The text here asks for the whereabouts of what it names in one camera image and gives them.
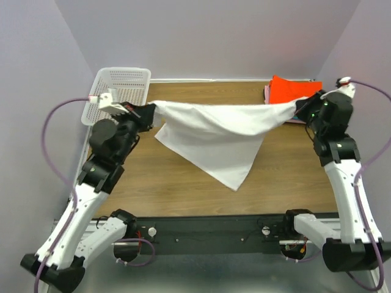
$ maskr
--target white wall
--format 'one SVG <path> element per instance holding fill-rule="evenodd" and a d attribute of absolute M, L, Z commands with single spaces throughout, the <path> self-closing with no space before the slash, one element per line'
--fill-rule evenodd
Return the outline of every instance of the white wall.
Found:
<path fill-rule="evenodd" d="M 94 73 L 314 78 L 359 0 L 56 0 Z"/>
<path fill-rule="evenodd" d="M 1 1 L 0 44 L 0 292 L 32 292 L 20 260 L 48 237 L 68 195 L 43 160 L 40 130 L 54 105 L 86 96 L 93 77 L 53 0 Z M 70 178 L 86 130 L 82 107 L 61 110 L 48 133 Z"/>
<path fill-rule="evenodd" d="M 329 89 L 338 77 L 377 85 L 391 93 L 391 2 L 362 1 L 322 67 L 318 79 Z M 348 132 L 365 162 L 391 136 L 391 103 L 382 95 L 357 86 Z M 391 241 L 391 150 L 364 176 L 368 200 L 383 236 Z M 391 261 L 386 263 L 391 288 Z"/>

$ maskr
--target white towel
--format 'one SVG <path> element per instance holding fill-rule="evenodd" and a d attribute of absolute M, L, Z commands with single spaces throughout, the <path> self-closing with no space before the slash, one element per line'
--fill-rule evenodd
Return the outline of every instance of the white towel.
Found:
<path fill-rule="evenodd" d="M 265 134 L 291 119 L 296 101 L 228 105 L 154 101 L 154 126 L 163 145 L 233 190 L 246 179 Z"/>

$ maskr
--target white mesh basket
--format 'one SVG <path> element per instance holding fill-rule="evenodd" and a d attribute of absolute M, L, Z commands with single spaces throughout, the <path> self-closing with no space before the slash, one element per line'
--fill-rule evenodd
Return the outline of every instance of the white mesh basket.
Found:
<path fill-rule="evenodd" d="M 107 67 L 98 71 L 93 81 L 90 95 L 100 95 L 108 87 L 118 90 L 120 103 L 129 102 L 137 106 L 147 101 L 151 71 L 136 67 Z M 98 120 L 110 118 L 110 115 L 98 110 L 97 104 L 86 102 L 81 122 L 92 126 Z"/>

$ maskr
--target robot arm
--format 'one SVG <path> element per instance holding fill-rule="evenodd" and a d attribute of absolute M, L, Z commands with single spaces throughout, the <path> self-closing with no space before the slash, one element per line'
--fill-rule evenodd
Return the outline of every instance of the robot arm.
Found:
<path fill-rule="evenodd" d="M 98 231 L 80 241 L 91 218 L 120 179 L 124 171 L 122 165 L 138 143 L 138 133 L 152 128 L 154 104 L 137 107 L 129 103 L 115 103 L 114 99 L 115 90 L 110 89 L 108 93 L 91 97 L 92 101 L 99 101 L 100 110 L 109 113 L 118 123 L 104 119 L 92 128 L 89 139 L 92 154 L 78 177 L 75 187 L 77 208 L 69 226 L 54 251 L 48 255 L 53 240 L 60 234 L 73 210 L 74 198 L 46 242 L 35 254 L 27 254 L 21 261 L 25 269 L 36 275 L 46 257 L 40 279 L 61 292 L 73 292 L 81 282 L 86 267 L 103 250 L 125 236 L 133 237 L 137 230 L 135 216 L 118 210 Z"/>
<path fill-rule="evenodd" d="M 345 133 L 355 92 L 349 81 L 350 78 L 340 79 L 337 90 L 316 93 L 296 113 L 314 133 L 313 147 L 331 182 L 341 230 L 332 230 L 310 211 L 287 211 L 285 215 L 293 231 L 303 234 L 323 251 L 324 262 L 332 272 L 369 270 L 378 265 L 354 192 L 354 177 L 361 163 L 356 142 Z M 361 179 L 358 188 L 370 232 L 385 261 L 391 256 L 389 244 L 384 243 L 373 220 Z"/>

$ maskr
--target wooden tabletop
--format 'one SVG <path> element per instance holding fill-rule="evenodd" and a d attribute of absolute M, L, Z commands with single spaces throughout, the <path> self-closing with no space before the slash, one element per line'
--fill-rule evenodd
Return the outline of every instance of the wooden tabletop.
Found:
<path fill-rule="evenodd" d="M 151 84 L 148 101 L 199 104 L 263 103 L 264 82 Z M 303 125 L 269 132 L 237 192 L 158 142 L 159 129 L 140 134 L 125 172 L 96 216 L 124 209 L 140 216 L 336 211 L 334 194 Z"/>

